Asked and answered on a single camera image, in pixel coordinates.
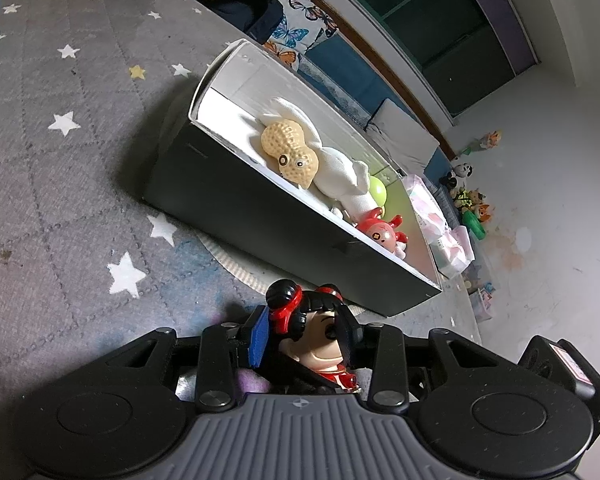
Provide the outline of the white plush rabbit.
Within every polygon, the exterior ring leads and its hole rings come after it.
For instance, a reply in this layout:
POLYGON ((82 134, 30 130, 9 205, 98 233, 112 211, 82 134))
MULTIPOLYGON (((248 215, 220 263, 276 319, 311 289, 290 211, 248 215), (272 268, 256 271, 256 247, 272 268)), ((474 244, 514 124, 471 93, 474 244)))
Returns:
POLYGON ((326 146, 309 116, 283 98, 271 102, 272 112, 260 116, 268 126, 279 119, 290 119, 302 127, 306 145, 317 154, 318 168, 312 184, 332 201, 332 213, 353 223, 362 220, 377 205, 370 195, 370 170, 362 160, 352 160, 343 152, 326 146))

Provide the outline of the opened pink tissue pack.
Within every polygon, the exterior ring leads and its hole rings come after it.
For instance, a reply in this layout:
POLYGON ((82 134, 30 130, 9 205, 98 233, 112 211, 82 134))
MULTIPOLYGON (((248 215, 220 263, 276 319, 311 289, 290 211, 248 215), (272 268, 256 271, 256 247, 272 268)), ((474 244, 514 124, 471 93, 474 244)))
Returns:
POLYGON ((462 274, 475 261, 469 232, 464 226, 446 231, 429 244, 438 271, 449 280, 462 274))

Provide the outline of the grey cushion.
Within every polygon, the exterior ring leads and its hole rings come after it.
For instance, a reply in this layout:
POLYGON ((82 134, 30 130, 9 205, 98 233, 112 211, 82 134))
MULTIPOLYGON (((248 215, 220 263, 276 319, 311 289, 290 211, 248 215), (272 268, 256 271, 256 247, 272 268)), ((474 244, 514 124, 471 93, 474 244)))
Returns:
POLYGON ((422 177, 439 142, 395 102, 384 99, 365 127, 367 137, 404 174, 422 177))

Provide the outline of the grey cardboard box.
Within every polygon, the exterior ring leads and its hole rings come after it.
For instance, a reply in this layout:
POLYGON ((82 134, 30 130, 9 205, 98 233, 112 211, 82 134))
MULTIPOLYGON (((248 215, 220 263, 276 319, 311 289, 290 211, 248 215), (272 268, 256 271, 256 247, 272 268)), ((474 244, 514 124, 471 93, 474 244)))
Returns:
POLYGON ((307 84, 252 42, 229 44, 202 76, 188 107, 160 142, 146 202, 312 284, 331 282, 354 304, 393 316, 436 296, 439 274, 400 174, 307 84), (285 179, 262 148, 265 116, 298 107, 325 148, 385 185, 404 249, 359 231, 316 186, 285 179))

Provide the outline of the peanut shaped toy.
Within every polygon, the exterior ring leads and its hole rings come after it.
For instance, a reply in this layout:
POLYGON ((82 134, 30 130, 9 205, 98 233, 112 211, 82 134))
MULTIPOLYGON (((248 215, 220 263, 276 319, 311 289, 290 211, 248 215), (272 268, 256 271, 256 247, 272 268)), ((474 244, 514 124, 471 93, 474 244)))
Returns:
POLYGON ((320 163, 317 154, 306 145, 298 122, 279 119, 264 128, 260 142, 268 156, 277 160, 279 173, 305 190, 310 187, 320 163))

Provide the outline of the green alien ball toy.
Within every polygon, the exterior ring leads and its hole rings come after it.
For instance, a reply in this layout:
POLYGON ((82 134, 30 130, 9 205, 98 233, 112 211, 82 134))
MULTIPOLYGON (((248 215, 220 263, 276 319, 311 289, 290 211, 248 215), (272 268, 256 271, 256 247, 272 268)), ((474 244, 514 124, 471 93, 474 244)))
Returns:
POLYGON ((388 198, 386 186, 384 182, 374 176, 370 176, 370 195, 378 207, 385 207, 388 198))

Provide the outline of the boy figurine red outfit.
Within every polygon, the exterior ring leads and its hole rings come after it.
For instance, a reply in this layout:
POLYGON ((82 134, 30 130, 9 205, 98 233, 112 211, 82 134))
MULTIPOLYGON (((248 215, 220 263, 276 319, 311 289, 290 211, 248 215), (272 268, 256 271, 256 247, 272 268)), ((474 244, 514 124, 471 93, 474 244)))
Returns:
POLYGON ((336 307, 343 304, 343 296, 336 285, 306 290, 283 278, 268 288, 265 300, 270 332, 283 354, 346 393, 360 391, 337 341, 336 307))

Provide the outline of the pile of small toys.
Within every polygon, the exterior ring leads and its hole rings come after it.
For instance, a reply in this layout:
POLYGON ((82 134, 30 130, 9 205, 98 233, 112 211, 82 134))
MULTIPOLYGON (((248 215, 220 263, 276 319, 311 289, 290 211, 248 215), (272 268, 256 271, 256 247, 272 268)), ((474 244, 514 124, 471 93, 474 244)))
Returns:
MULTIPOLYGON (((471 140, 456 154, 456 157, 492 150, 500 144, 501 140, 501 130, 488 132, 478 139, 471 140)), ((459 162, 444 174, 438 183, 449 193, 462 225, 466 226, 478 240, 484 240, 486 238, 484 225, 491 219, 490 205, 486 202, 483 192, 468 185, 468 179, 473 173, 474 166, 469 162, 459 162)))

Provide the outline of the round woven coaster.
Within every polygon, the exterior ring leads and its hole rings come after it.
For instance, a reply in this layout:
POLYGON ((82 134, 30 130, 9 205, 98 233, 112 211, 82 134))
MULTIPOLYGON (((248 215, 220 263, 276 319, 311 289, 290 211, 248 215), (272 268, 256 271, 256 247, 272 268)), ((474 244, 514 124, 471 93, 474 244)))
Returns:
POLYGON ((229 274, 232 274, 234 278, 242 282, 255 292, 264 295, 268 285, 264 281, 257 278, 251 272, 249 272, 244 266, 236 261, 219 243, 217 243, 211 236, 198 230, 195 231, 196 237, 204 245, 204 247, 210 252, 215 261, 219 263, 229 274))

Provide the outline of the dark blue backpack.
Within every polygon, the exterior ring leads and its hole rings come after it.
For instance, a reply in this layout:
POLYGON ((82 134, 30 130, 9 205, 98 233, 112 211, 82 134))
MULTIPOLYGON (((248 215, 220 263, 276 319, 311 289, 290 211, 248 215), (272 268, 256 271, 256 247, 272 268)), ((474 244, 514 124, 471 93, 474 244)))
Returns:
POLYGON ((284 17, 283 7, 278 0, 197 1, 257 44, 265 44, 284 17))

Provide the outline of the red round toy figure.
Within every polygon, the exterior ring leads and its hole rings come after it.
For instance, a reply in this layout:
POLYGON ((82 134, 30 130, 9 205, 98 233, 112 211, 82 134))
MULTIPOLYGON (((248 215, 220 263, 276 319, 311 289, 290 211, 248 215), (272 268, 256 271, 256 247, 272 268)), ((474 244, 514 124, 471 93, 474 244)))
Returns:
POLYGON ((400 214, 396 214, 388 221, 384 220, 382 218, 382 209, 376 207, 367 214, 364 214, 362 220, 356 225, 356 228, 375 243, 387 249, 388 252, 404 260, 406 258, 408 237, 405 233, 398 230, 402 222, 403 217, 400 214))

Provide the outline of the pink white tissue pack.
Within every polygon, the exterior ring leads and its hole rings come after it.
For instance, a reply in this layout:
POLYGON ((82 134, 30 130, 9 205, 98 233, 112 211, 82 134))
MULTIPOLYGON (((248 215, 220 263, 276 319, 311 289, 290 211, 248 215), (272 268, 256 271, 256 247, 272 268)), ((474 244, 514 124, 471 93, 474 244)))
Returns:
POLYGON ((417 174, 407 174, 401 179, 410 199, 417 223, 428 244, 451 231, 442 209, 417 174))

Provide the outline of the butterfly print pillow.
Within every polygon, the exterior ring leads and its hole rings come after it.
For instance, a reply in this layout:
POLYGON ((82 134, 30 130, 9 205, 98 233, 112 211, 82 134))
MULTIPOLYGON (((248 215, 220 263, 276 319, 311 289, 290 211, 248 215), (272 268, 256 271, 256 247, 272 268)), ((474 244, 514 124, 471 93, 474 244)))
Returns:
POLYGON ((277 0, 283 18, 264 46, 291 70, 309 50, 332 38, 338 26, 332 17, 311 0, 277 0))

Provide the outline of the dark framed window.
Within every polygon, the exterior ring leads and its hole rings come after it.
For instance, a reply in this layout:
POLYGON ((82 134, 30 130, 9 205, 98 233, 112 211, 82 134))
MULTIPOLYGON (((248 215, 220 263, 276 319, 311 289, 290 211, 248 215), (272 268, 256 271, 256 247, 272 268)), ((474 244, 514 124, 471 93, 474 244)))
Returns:
POLYGON ((509 0, 353 2, 407 55, 451 116, 536 62, 509 0))

